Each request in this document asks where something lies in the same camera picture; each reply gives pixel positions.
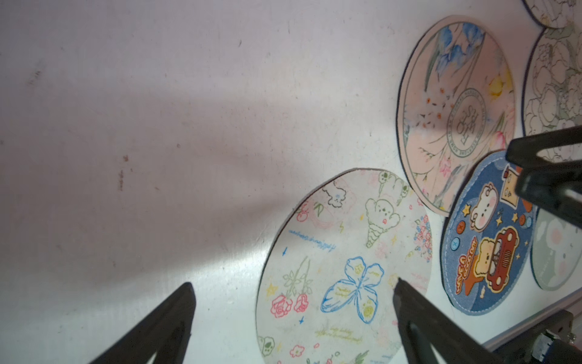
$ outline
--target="blue butterfly drawing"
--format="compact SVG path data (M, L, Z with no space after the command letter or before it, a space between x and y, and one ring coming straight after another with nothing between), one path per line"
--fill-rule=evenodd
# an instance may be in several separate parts
M347 260L344 272L347 279L329 287L321 302L321 311L336 312L353 302L360 320L369 324L378 308L378 294L373 287L380 284L384 269L378 263L367 267L362 257L355 257Z

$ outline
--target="coaster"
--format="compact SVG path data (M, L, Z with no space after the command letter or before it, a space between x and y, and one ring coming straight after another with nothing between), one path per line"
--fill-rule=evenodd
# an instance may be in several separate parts
M531 248L531 268L540 288L555 291L574 272L582 255L582 231L540 210Z
M421 293L432 265L426 209L400 177L356 169L299 204L261 278L266 363L388 363L400 348L398 277Z
M504 151L490 154L475 168L447 222L443 285L453 306L466 314L500 304L525 266L537 207L515 194L519 171Z
M515 118L513 80L491 33L451 16L420 40L400 86L400 158L412 188L448 216L465 176L507 148Z
M569 23L546 29L531 54L523 89L525 135L582 125L582 37ZM539 155L552 162L582 158L580 144L545 149Z
M576 0L524 0L530 15L542 26L564 28L574 18Z

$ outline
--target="ice cream cone drawing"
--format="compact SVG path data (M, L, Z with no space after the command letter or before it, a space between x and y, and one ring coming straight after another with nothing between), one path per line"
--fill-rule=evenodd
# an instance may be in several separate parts
M380 235L398 225L400 215L394 213L394 208L386 200L369 199L365 203L366 215L368 217L368 241L366 246L372 245L380 238Z
M402 178L397 175L387 171L381 171L378 175L378 182L380 182L380 188L378 189L378 197L382 195L382 190L384 190L384 185L392 187L392 191L398 194L398 201L396 205L399 206L400 202L408 194L408 186Z

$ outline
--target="red cartoon car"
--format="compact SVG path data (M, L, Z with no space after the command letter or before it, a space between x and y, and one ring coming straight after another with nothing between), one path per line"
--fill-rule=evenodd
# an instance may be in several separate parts
M515 228L507 227L497 233L493 257L487 273L488 285L493 292L503 291L509 283L509 270L518 245L519 235Z

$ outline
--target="circular logo stamp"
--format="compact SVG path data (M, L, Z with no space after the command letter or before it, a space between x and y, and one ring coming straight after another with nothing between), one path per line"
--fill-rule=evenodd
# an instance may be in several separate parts
M486 120L485 101L479 91L461 93L446 124L446 138L456 156L465 158L475 150Z

